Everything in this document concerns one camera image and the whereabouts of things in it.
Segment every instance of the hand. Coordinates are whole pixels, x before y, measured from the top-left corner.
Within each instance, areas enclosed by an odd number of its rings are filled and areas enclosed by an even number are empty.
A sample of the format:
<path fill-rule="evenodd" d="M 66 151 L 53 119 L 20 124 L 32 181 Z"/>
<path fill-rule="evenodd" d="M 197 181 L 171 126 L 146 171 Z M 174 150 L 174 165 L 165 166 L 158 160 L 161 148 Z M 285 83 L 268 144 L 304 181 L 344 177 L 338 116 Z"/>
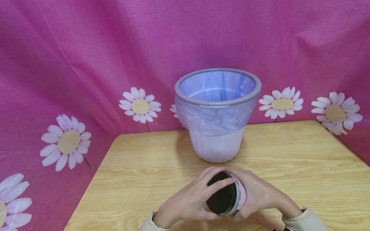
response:
<path fill-rule="evenodd" d="M 226 167 L 209 167 L 190 184 L 178 191 L 161 205 L 153 221 L 158 227 L 169 228 L 180 220 L 216 220 L 215 213 L 204 209 L 205 202 L 218 190 L 235 182 L 233 178 L 218 181 L 210 186 L 207 183 L 214 175 L 225 171 Z"/>
<path fill-rule="evenodd" d="M 298 217 L 301 209 L 286 194 L 260 179 L 251 171 L 228 167 L 247 190 L 247 201 L 234 217 L 234 221 L 247 219 L 252 213 L 261 209 L 277 208 L 285 218 Z"/>

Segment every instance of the round container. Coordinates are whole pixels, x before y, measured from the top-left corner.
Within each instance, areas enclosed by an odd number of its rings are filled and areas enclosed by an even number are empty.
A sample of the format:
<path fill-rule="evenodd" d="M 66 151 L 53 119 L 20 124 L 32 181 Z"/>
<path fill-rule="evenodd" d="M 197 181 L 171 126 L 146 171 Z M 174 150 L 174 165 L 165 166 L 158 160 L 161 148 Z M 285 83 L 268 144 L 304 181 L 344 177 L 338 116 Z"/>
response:
<path fill-rule="evenodd" d="M 200 158 L 222 163 L 237 155 L 260 91 L 255 75 L 231 68 L 195 71 L 176 82 L 176 113 Z"/>
<path fill-rule="evenodd" d="M 235 178 L 236 182 L 215 192 L 208 200 L 208 208 L 215 214 L 230 216 L 235 215 L 243 207 L 247 200 L 247 191 L 240 180 L 233 174 L 222 171 L 216 174 L 208 186 L 226 178 Z"/>

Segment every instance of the gray trash can rim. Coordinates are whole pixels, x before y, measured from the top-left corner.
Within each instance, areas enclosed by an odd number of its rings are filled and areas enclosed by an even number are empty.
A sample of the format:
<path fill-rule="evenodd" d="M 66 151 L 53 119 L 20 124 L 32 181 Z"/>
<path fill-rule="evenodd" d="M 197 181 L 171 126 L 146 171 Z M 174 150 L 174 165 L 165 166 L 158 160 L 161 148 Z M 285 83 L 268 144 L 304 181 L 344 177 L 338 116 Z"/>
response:
<path fill-rule="evenodd" d="M 256 83 L 256 87 L 251 93 L 249 93 L 246 96 L 243 96 L 243 97 L 238 98 L 238 99 L 227 100 L 227 101 L 203 101 L 203 100 L 192 99 L 190 97 L 187 97 L 186 95 L 184 95 L 180 91 L 180 84 L 185 79 L 187 79 L 191 76 L 197 75 L 197 74 L 201 74 L 201 73 L 205 73 L 205 72 L 215 72 L 215 71 L 235 72 L 235 73 L 239 73 L 239 74 L 248 76 L 248 77 L 250 77 L 251 79 L 254 80 L 254 82 Z M 259 78 L 257 76 L 255 76 L 252 73 L 242 71 L 242 70 L 239 70 L 239 69 L 233 69 L 233 68 L 210 68 L 210 69 L 202 69 L 202 70 L 194 71 L 194 72 L 191 72 L 191 73 L 181 77 L 175 84 L 175 93 L 178 97 L 180 97 L 180 99 L 182 99 L 182 100 L 184 100 L 188 103 L 191 103 L 191 104 L 205 105 L 205 106 L 223 106 L 223 105 L 235 105 L 235 104 L 244 103 L 244 102 L 252 99 L 253 97 L 255 97 L 261 91 L 261 87 L 262 87 L 261 81 L 259 80 Z"/>

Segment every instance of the daisy center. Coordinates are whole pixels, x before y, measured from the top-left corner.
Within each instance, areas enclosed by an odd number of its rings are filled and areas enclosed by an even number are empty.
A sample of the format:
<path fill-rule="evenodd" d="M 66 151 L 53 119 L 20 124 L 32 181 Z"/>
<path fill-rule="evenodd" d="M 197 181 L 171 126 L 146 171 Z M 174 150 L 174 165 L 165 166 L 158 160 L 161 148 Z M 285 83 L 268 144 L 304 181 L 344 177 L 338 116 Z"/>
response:
<path fill-rule="evenodd" d="M 75 130 L 69 130 L 58 139 L 58 148 L 64 154 L 71 154 L 77 149 L 80 141 L 80 134 Z"/>
<path fill-rule="evenodd" d="M 135 99 L 131 105 L 132 110 L 140 115 L 147 113 L 150 109 L 149 103 L 145 99 Z"/>
<path fill-rule="evenodd" d="M 331 104 L 325 109 L 325 116 L 332 123 L 341 123 L 346 119 L 346 113 L 336 104 Z"/>
<path fill-rule="evenodd" d="M 5 204 L 0 201 L 0 227 L 3 226 L 5 222 L 5 217 L 6 217 L 6 207 Z"/>
<path fill-rule="evenodd" d="M 276 99 L 271 103 L 271 107 L 276 110 L 286 110 L 293 107 L 291 99 Z"/>

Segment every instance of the black lid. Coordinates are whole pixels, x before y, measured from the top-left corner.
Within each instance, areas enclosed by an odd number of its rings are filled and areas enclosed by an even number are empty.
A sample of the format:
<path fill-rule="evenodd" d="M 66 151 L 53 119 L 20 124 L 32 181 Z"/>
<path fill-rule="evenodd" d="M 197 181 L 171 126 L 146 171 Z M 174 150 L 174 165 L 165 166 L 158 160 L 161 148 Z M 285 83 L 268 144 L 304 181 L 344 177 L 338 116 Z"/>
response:
<path fill-rule="evenodd" d="M 208 186 L 214 184 L 217 181 L 230 178 L 231 175 L 227 172 L 220 172 L 215 175 L 209 182 Z M 227 211 L 232 210 L 236 202 L 236 185 L 230 184 L 217 192 L 215 192 L 208 200 L 207 206 L 215 214 L 223 214 Z"/>

